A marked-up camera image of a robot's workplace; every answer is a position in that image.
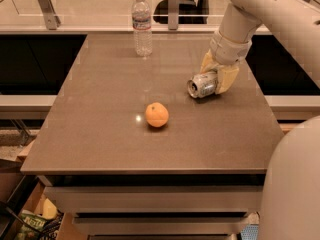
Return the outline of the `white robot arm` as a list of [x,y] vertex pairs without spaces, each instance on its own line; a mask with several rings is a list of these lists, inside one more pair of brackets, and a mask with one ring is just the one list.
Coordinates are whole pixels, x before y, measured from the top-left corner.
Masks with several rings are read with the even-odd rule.
[[[249,65],[265,94],[307,95],[320,86],[319,9],[303,0],[230,0],[214,32],[201,70],[233,65],[244,57],[252,35],[265,25],[301,67],[282,58],[266,60],[265,48]],[[260,211],[259,240],[320,240],[320,118],[292,129],[270,159]]]

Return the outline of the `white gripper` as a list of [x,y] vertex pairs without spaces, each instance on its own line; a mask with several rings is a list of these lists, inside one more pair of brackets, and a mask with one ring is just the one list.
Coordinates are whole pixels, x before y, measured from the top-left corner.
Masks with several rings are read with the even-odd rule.
[[[244,60],[251,48],[252,42],[236,43],[223,37],[219,31],[215,31],[210,41],[210,51],[208,51],[202,60],[200,73],[207,73],[210,70],[221,65],[233,65],[237,62]],[[222,94],[229,90],[233,85],[239,67],[221,66],[217,70],[217,87],[216,94]]]

